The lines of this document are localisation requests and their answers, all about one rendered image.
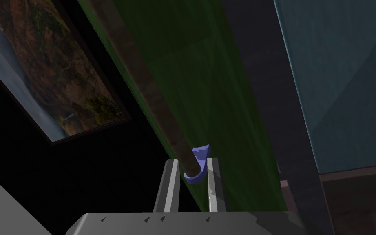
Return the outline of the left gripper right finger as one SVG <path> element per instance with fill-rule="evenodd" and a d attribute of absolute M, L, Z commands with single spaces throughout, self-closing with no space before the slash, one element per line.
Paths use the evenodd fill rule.
<path fill-rule="evenodd" d="M 207 159 L 207 183 L 209 212 L 226 211 L 225 186 L 217 158 Z"/>

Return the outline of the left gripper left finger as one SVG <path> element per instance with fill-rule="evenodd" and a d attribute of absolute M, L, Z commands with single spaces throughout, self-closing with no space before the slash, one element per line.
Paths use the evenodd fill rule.
<path fill-rule="evenodd" d="M 161 176 L 154 213 L 179 211 L 180 170 L 177 159 L 168 159 Z"/>

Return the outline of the brown bar handle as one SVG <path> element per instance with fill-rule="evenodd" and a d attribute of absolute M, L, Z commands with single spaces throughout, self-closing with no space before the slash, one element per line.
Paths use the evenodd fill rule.
<path fill-rule="evenodd" d="M 189 184 L 205 179 L 206 160 L 199 161 L 189 147 L 143 56 L 112 0 L 86 0 L 102 26 L 120 61 L 179 161 Z"/>

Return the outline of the framed landscape picture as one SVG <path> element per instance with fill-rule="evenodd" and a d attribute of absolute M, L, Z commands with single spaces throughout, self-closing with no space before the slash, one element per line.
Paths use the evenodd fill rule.
<path fill-rule="evenodd" d="M 130 119 L 52 0 L 0 0 L 0 82 L 49 142 Z"/>

